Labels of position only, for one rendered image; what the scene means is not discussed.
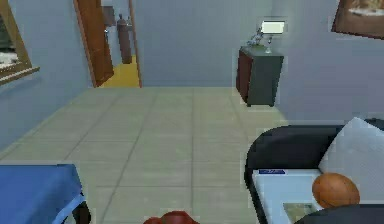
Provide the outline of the dark grey side cabinet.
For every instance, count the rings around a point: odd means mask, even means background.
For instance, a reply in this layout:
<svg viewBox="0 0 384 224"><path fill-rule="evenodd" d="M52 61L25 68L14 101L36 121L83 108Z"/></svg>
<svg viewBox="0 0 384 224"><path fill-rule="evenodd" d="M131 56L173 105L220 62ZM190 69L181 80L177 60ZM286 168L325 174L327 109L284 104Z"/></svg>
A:
<svg viewBox="0 0 384 224"><path fill-rule="evenodd" d="M283 61L281 53L266 53L265 47L239 49L236 88L248 107L274 106Z"/></svg>

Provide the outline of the small grey statue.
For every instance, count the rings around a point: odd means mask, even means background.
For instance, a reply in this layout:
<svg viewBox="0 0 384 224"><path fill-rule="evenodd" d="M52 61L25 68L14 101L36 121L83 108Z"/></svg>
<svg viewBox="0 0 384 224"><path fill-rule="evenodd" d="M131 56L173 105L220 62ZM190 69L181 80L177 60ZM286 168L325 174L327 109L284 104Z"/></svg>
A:
<svg viewBox="0 0 384 224"><path fill-rule="evenodd" d="M247 45L259 46L262 39L263 39L263 32L262 32L262 28L259 27L256 33L251 37L251 39L247 41Z"/></svg>

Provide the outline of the brown tall cylinder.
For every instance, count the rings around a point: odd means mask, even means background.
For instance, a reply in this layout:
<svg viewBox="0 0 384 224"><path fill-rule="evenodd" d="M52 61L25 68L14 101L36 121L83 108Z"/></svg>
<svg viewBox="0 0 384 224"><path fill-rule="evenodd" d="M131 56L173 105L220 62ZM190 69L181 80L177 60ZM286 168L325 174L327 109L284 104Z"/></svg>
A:
<svg viewBox="0 0 384 224"><path fill-rule="evenodd" d="M118 32L118 40L119 40L122 63L131 64L132 55L131 55L131 46L130 46L130 38L129 38L129 25L123 19L122 15L119 15L119 19L117 21L117 32Z"/></svg>

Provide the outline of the black sofa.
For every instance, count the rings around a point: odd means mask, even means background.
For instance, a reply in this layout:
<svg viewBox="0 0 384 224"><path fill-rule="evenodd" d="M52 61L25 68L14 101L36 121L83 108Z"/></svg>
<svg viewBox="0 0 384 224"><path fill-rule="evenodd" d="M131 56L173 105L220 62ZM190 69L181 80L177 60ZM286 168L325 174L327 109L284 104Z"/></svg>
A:
<svg viewBox="0 0 384 224"><path fill-rule="evenodd" d="M323 174L319 163L344 125L281 126L254 141L244 180L260 224L291 224L284 203L311 203L317 208L295 224L384 224L384 204L323 208L313 197L312 184Z"/></svg>

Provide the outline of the red round object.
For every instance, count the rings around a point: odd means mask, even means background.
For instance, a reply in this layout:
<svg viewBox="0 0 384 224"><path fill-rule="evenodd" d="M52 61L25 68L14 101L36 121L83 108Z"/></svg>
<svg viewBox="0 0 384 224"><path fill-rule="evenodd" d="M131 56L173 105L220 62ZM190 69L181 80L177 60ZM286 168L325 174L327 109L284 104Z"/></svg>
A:
<svg viewBox="0 0 384 224"><path fill-rule="evenodd" d="M150 217L143 224L199 224L185 211L167 212L161 217Z"/></svg>

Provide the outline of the white shade table lamp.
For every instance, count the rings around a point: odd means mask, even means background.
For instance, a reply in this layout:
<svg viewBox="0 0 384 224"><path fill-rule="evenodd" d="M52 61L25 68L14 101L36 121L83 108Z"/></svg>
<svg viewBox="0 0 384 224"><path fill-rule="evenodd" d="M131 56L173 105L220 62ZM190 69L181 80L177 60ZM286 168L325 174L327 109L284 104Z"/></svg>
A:
<svg viewBox="0 0 384 224"><path fill-rule="evenodd" d="M261 24L261 32L264 35L268 36L267 46L265 52L270 54L271 50L271 42L274 35L283 34L284 33L285 22L284 21L266 21L264 20Z"/></svg>

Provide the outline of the brown wooden room door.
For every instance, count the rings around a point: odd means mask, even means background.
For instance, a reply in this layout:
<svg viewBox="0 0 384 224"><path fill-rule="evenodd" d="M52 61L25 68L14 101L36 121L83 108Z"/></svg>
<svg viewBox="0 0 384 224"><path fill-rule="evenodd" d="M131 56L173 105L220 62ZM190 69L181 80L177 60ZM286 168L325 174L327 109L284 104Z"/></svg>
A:
<svg viewBox="0 0 384 224"><path fill-rule="evenodd" d="M73 0L73 3L91 81L94 87L99 87L114 74L101 0Z"/></svg>

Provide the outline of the green square book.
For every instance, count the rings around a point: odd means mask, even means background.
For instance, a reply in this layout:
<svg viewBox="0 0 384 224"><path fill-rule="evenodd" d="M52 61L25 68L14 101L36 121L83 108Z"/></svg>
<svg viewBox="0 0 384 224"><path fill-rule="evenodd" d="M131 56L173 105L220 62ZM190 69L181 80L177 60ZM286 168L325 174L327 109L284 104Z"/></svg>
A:
<svg viewBox="0 0 384 224"><path fill-rule="evenodd" d="M295 224L306 215L317 211L315 205L311 203L284 203L283 208L291 224Z"/></svg>

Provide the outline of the orange basketball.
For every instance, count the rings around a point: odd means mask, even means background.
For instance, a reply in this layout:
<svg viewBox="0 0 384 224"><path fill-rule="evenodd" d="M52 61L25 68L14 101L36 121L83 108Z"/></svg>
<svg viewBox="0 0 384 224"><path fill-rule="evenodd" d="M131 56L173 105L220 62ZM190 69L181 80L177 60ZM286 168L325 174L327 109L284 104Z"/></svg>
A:
<svg viewBox="0 0 384 224"><path fill-rule="evenodd" d="M338 173L323 173L316 177L312 184L312 194L323 208L360 203L360 192L355 183Z"/></svg>

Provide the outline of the pale grey pillow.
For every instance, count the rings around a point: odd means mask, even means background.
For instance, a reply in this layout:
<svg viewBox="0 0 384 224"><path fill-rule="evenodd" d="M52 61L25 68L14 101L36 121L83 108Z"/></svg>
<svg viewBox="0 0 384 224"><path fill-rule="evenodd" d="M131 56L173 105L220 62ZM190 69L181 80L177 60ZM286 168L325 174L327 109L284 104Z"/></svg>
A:
<svg viewBox="0 0 384 224"><path fill-rule="evenodd" d="M351 119L336 134L319 169L348 177L361 203L384 204L384 120Z"/></svg>

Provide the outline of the blue table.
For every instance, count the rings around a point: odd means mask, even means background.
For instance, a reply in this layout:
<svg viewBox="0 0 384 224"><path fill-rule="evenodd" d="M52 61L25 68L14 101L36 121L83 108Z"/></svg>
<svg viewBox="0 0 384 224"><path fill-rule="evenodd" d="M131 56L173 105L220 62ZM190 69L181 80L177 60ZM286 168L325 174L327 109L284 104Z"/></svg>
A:
<svg viewBox="0 0 384 224"><path fill-rule="evenodd" d="M0 224L76 224L92 218L74 164L0 165Z"/></svg>

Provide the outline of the wooden framed window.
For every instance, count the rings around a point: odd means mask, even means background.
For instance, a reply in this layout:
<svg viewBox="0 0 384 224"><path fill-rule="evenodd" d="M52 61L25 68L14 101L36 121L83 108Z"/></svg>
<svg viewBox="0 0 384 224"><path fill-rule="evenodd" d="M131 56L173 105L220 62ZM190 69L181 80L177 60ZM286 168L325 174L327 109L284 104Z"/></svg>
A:
<svg viewBox="0 0 384 224"><path fill-rule="evenodd" d="M0 86L39 71L34 67L8 0L0 0Z"/></svg>

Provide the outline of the brown framed wall picture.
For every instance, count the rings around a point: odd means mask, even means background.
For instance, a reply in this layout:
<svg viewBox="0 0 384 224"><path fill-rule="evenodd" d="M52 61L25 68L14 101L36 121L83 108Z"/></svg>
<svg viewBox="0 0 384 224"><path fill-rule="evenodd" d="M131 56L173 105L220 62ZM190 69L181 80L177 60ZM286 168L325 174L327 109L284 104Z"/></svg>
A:
<svg viewBox="0 0 384 224"><path fill-rule="evenodd" d="M338 0L331 31L384 40L384 0Z"/></svg>

